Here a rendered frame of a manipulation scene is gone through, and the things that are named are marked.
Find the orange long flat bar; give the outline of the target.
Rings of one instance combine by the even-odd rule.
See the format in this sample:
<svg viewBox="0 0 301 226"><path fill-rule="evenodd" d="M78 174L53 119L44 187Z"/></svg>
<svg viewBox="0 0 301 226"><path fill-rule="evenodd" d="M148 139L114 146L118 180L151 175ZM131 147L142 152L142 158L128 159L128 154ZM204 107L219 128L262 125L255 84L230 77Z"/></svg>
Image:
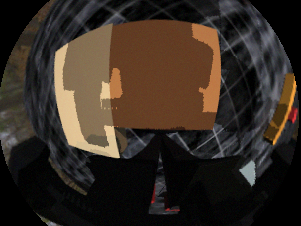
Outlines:
<svg viewBox="0 0 301 226"><path fill-rule="evenodd" d="M292 100L294 100L293 94L296 94L296 78L294 73L285 74L286 80L280 102L278 102L278 108L274 112L273 120L270 120L268 128L266 128L266 134L264 133L264 139L270 142L270 145L276 144L278 140L278 134L281 134L281 129L284 130L284 124L286 124L286 118L289 118L290 106L293 106Z"/></svg>

